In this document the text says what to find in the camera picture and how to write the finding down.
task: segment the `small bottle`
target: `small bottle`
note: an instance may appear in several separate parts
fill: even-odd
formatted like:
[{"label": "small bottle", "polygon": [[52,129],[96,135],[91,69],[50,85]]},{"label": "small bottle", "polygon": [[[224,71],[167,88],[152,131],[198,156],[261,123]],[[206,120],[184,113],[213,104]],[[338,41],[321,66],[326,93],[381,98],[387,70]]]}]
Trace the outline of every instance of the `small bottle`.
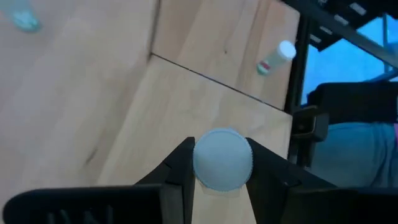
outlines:
[{"label": "small bottle", "polygon": [[257,63],[257,72],[260,75],[267,75],[272,70],[291,61],[296,56],[296,48],[288,41],[282,41],[278,47],[264,60]]},{"label": "small bottle", "polygon": [[0,12],[25,32],[37,32],[41,28],[29,0],[0,0]]}]

